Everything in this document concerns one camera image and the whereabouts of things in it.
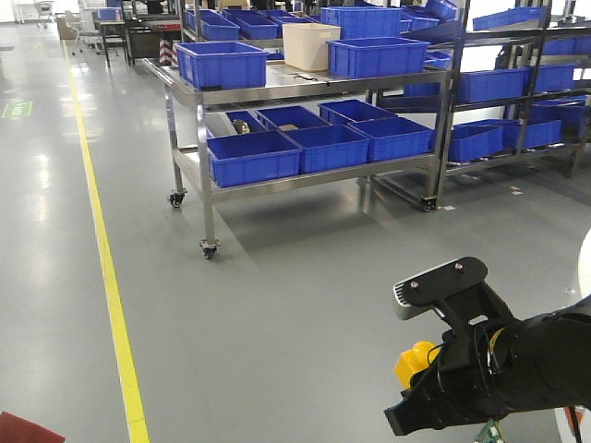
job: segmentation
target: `metal shelf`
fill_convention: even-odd
[[[434,49],[453,49],[455,39],[462,34],[460,21],[445,23],[436,28],[409,32],[409,39],[432,42]],[[472,30],[465,33],[465,47],[500,46],[505,44],[533,43],[540,35],[541,28],[532,29],[497,29]],[[589,35],[588,27],[549,28],[546,30],[546,40],[562,40],[572,37]]]
[[[591,88],[582,88],[577,90],[562,90],[559,92],[545,92],[543,94],[536,94],[532,96],[532,100],[534,102],[538,102],[540,100],[554,100],[559,99],[560,97],[575,97],[578,95],[588,95],[591,94]],[[508,104],[517,104],[523,103],[529,100],[530,97],[515,97],[513,99],[501,99],[501,100],[492,100],[488,102],[478,102],[478,103],[464,103],[464,104],[456,104],[454,107],[455,112],[461,111],[472,111],[475,109],[484,109],[484,108],[495,108],[498,106],[505,106]]]
[[[577,68],[588,69],[591,67],[591,55],[542,55],[542,65],[566,65],[575,63]]]
[[[462,163],[459,165],[450,165],[448,163],[445,174],[447,176],[454,176],[460,174],[472,173],[475,171],[482,171],[489,168],[495,168],[506,164],[518,163],[518,162],[529,162],[535,158],[543,157],[545,155],[553,154],[558,151],[575,151],[579,149],[578,144],[572,143],[558,143],[556,145],[550,145],[547,147],[541,147],[531,150],[523,150],[520,154],[509,153],[500,154],[495,157],[487,159],[473,161],[469,163]]]
[[[407,84],[442,82],[450,77],[449,71],[432,69],[419,74],[403,76],[351,79],[332,76],[328,71],[308,73],[287,66],[283,62],[269,62],[267,64],[267,84],[263,88],[199,91],[184,81],[176,69],[157,66],[148,59],[144,59],[143,63],[152,73],[171,87],[179,102],[192,108],[198,105],[195,100],[198,95],[201,97],[201,103],[207,106],[394,89]]]
[[[181,169],[183,171],[191,171],[191,174],[186,174],[189,183],[200,195],[202,195],[198,154],[194,150],[189,154],[184,153],[182,150],[177,150],[173,153],[173,156],[175,161],[182,165]],[[408,169],[427,170],[435,162],[437,162],[437,160],[433,154],[426,154],[387,162],[366,163],[359,166],[325,171],[317,174],[294,175],[279,180],[269,180],[244,186],[227,188],[214,186],[211,190],[211,201],[213,203],[220,203],[222,201],[236,200],[240,198],[263,196],[302,187],[340,182],[351,178],[391,173],[393,171]]]

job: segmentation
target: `cardboard box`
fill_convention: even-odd
[[[329,68],[329,45],[341,38],[341,28],[321,23],[284,23],[285,64],[304,71]]]
[[[247,0],[215,0],[216,9],[227,9],[229,6],[240,6],[241,9],[250,9]]]

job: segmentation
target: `green floor sign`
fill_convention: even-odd
[[[2,118],[28,117],[33,109],[33,102],[9,103],[4,108]]]

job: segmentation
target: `red object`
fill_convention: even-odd
[[[64,443],[66,439],[12,413],[0,413],[0,443]]]
[[[566,419],[568,420],[569,427],[571,428],[571,434],[573,434],[573,437],[574,437],[573,417],[571,416],[571,412],[569,411],[569,408],[564,408],[564,412],[566,413]],[[583,419],[585,418],[585,409],[582,409],[579,406],[575,406],[575,414],[576,414],[576,421],[579,422],[579,426],[580,426],[581,423],[583,422]]]
[[[176,30],[181,30],[181,25],[159,25],[157,29],[162,32],[174,32]]]

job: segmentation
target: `stainless steel cart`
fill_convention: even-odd
[[[440,183],[440,149],[425,155],[410,158],[391,160],[386,162],[373,162],[355,167],[325,171],[316,174],[303,174],[278,180],[254,183],[244,186],[220,188],[210,177],[210,158],[208,155],[207,127],[205,114],[215,106],[223,110],[226,103],[247,106],[249,102],[261,102],[278,104],[282,101],[313,100],[319,96],[343,96],[344,93],[366,93],[367,100],[371,102],[378,90],[400,89],[403,85],[416,83],[439,82],[441,90],[450,88],[450,72],[440,69],[430,69],[419,74],[392,76],[384,78],[347,79],[336,78],[328,72],[303,73],[300,70],[286,66],[283,63],[271,63],[267,65],[267,84],[264,88],[251,88],[241,90],[212,90],[201,91],[194,89],[186,83],[178,72],[170,67],[160,67],[151,60],[144,59],[145,66],[155,74],[164,84],[166,114],[168,118],[168,130],[170,144],[174,160],[175,192],[170,196],[173,207],[181,205],[186,190],[183,185],[183,175],[198,192],[203,202],[203,214],[205,219],[205,238],[201,240],[200,247],[205,258],[209,259],[220,245],[215,235],[213,222],[213,204],[234,200],[261,196],[280,191],[288,191],[301,187],[321,185],[341,180],[366,177],[374,175],[406,170],[419,172],[425,175],[424,192],[420,196],[412,194],[402,186],[390,184],[402,197],[413,199],[423,210],[437,208],[438,184]],[[191,108],[195,112],[197,123],[197,146],[180,148],[177,145],[175,123],[175,101]],[[436,121],[436,144],[441,146],[443,136],[445,112],[449,107],[449,94],[443,93],[439,98],[439,112]]]
[[[37,28],[43,26],[44,29],[47,29],[47,23],[54,20],[53,0],[35,2],[35,9],[37,10]]]

